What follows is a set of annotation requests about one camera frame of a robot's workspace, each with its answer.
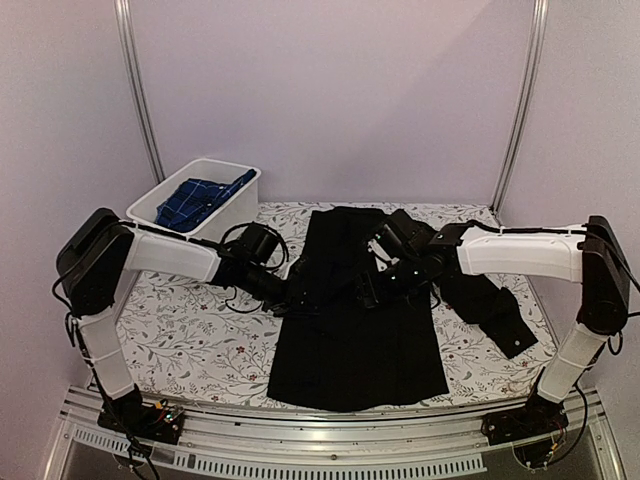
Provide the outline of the black long sleeve shirt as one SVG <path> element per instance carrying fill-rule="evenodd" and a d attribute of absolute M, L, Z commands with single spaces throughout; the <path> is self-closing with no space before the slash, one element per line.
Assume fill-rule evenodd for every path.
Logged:
<path fill-rule="evenodd" d="M 267 395 L 285 404 L 351 412 L 411 405 L 448 393 L 431 312 L 431 281 L 359 299 L 378 277 L 365 247 L 387 214 L 377 208 L 314 211 L 298 259 L 310 310 L 281 325 Z"/>

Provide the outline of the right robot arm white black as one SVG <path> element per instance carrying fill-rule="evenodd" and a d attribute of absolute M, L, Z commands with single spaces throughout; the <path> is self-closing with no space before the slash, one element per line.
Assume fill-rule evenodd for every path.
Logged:
<path fill-rule="evenodd" d="M 608 339 L 627 324 L 630 289 L 638 284 L 609 222 L 592 216 L 567 227 L 490 227 L 471 220 L 436 232 L 405 211 L 388 216 L 365 243 L 374 257 L 373 272 L 357 278 L 367 307 L 377 307 L 431 282 L 442 298 L 469 297 L 473 281 L 488 274 L 560 279 L 582 286 L 575 325 L 539 375 L 531 403 L 517 415 L 517 427 L 537 436 L 552 424 L 555 405 L 597 358 Z"/>

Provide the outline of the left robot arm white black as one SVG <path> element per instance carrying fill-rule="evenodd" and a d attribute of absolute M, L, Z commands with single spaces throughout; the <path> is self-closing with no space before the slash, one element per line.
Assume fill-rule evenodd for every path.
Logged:
<path fill-rule="evenodd" d="M 128 434 L 148 426 L 148 412 L 126 364 L 116 333 L 115 293 L 126 271 L 150 271 L 235 288 L 275 316 L 316 313 L 299 278 L 300 262 L 280 277 L 268 261 L 285 248 L 273 228 L 256 222 L 228 229 L 220 241 L 187 237 L 96 210 L 56 258 L 52 295 L 67 308 L 66 330 L 78 345 L 104 398 L 111 419 Z"/>

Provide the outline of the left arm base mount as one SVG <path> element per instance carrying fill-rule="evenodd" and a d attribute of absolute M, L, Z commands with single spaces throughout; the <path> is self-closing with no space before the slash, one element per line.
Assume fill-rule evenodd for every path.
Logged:
<path fill-rule="evenodd" d="M 103 398 L 97 424 L 136 438 L 177 445 L 184 425 L 184 408 L 166 399 L 145 404 L 137 386 L 118 399 Z"/>

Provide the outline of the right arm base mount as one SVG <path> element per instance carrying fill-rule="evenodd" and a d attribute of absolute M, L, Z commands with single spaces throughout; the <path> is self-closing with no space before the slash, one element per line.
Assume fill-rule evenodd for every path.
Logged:
<path fill-rule="evenodd" d="M 533 394 L 523 406 L 484 415 L 480 431 L 490 445 L 498 445 L 564 430 L 568 425 L 563 402 Z"/>

